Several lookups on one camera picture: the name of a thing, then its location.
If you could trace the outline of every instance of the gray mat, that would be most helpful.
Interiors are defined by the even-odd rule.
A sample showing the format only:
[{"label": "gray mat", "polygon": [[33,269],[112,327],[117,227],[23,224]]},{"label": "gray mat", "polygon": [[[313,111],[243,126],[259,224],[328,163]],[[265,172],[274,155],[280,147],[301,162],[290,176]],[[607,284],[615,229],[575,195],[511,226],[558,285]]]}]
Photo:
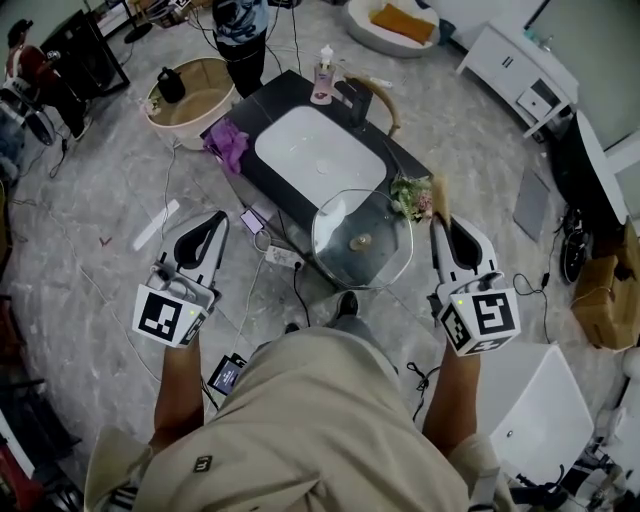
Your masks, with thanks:
[{"label": "gray mat", "polygon": [[548,200],[549,189],[544,182],[535,172],[525,171],[516,209],[513,212],[513,220],[535,242],[540,239]]}]

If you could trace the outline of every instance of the black pants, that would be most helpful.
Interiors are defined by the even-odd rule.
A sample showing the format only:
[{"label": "black pants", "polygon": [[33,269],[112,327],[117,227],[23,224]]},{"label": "black pants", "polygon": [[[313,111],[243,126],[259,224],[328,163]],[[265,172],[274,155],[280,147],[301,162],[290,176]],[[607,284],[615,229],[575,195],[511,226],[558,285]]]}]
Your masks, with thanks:
[{"label": "black pants", "polygon": [[84,130],[84,103],[75,97],[63,80],[43,88],[39,98],[41,103],[54,107],[69,129],[77,137]]},{"label": "black pants", "polygon": [[264,70],[266,37],[265,30],[255,39],[238,46],[217,43],[220,55],[227,61],[227,71],[243,98],[262,87],[260,77]]}]

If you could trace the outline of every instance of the black kettle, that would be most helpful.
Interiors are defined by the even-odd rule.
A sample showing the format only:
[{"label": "black kettle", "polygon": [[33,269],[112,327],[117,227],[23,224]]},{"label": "black kettle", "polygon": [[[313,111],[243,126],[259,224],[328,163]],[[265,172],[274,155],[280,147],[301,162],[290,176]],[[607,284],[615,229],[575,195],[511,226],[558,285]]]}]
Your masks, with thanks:
[{"label": "black kettle", "polygon": [[162,68],[162,73],[158,75],[158,89],[167,103],[178,103],[184,98],[184,84],[180,73],[173,69]]}]

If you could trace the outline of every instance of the sneaker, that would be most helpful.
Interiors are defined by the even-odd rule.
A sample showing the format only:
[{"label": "sneaker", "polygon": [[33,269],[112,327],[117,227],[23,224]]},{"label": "sneaker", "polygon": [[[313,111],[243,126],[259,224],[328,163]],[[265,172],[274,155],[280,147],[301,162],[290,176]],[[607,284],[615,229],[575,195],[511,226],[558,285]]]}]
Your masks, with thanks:
[{"label": "sneaker", "polygon": [[298,324],[291,322],[290,324],[287,324],[287,326],[284,328],[284,333],[289,334],[299,330],[300,330],[300,327],[298,327]]},{"label": "sneaker", "polygon": [[358,299],[353,292],[346,292],[342,294],[342,297],[338,299],[338,311],[336,313],[336,320],[340,317],[351,315],[356,316],[358,314]]},{"label": "sneaker", "polygon": [[84,118],[84,128],[82,129],[82,133],[80,135],[78,135],[77,137],[75,137],[75,136],[73,137],[76,142],[78,142],[82,137],[84,137],[84,134],[87,133],[87,130],[91,126],[91,123],[93,123],[93,119],[91,119],[88,116]]}]

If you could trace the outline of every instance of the red shirt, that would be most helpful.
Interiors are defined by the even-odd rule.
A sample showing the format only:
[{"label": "red shirt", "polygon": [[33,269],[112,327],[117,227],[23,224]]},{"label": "red shirt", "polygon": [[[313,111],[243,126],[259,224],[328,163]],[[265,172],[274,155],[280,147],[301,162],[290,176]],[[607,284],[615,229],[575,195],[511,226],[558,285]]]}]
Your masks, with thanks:
[{"label": "red shirt", "polygon": [[[14,76],[13,56],[16,51],[18,50],[10,52],[9,58],[7,59],[7,72],[9,73],[9,76]],[[46,62],[48,62],[47,57],[39,48],[36,48],[35,46],[23,47],[22,54],[20,55],[20,67],[22,68],[20,77],[40,89],[45,89],[55,85],[59,77],[51,68],[45,68],[40,72],[40,74],[38,74],[38,70]]]}]

